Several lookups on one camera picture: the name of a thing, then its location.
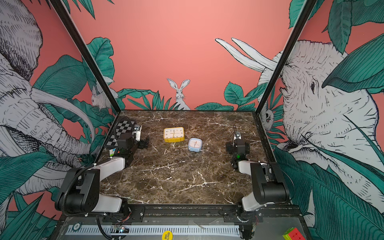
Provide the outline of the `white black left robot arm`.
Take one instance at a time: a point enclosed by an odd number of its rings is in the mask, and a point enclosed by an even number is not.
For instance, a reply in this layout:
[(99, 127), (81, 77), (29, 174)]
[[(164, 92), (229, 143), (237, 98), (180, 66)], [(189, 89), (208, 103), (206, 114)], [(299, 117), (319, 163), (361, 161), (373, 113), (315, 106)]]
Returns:
[(127, 201), (101, 194), (100, 182), (128, 168), (136, 150), (148, 147), (149, 138), (141, 140), (141, 125), (129, 124), (127, 132), (120, 135), (115, 130), (118, 146), (112, 148), (113, 155), (108, 160), (67, 172), (55, 201), (56, 210), (68, 217), (93, 214), (116, 222), (131, 218), (132, 210)]

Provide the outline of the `yellow square alarm clock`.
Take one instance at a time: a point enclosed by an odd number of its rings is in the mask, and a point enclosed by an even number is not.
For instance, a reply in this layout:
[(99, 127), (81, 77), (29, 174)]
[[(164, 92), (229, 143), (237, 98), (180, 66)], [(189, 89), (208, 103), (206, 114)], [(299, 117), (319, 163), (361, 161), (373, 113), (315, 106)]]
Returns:
[(176, 143), (185, 140), (185, 130), (183, 127), (165, 128), (163, 137), (166, 143)]

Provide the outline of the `light blue small alarm clock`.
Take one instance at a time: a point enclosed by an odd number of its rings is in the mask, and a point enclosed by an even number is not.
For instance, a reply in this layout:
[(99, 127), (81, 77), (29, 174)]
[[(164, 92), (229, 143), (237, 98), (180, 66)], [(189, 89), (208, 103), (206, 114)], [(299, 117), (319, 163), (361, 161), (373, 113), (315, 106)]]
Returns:
[(200, 152), (203, 147), (203, 141), (198, 138), (191, 138), (188, 142), (188, 149), (191, 152)]

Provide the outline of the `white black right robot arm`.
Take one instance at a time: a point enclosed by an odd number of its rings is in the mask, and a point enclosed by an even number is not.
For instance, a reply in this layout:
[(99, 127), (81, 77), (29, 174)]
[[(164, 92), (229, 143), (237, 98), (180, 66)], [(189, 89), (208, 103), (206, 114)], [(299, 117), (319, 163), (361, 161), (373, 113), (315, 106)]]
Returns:
[(249, 160), (247, 154), (250, 153), (250, 145), (240, 132), (234, 131), (234, 138), (226, 143), (226, 150), (232, 156), (233, 169), (251, 177), (252, 192), (242, 198), (235, 213), (241, 223), (250, 222), (259, 210), (268, 205), (284, 204), (290, 200), (290, 192), (279, 164)]

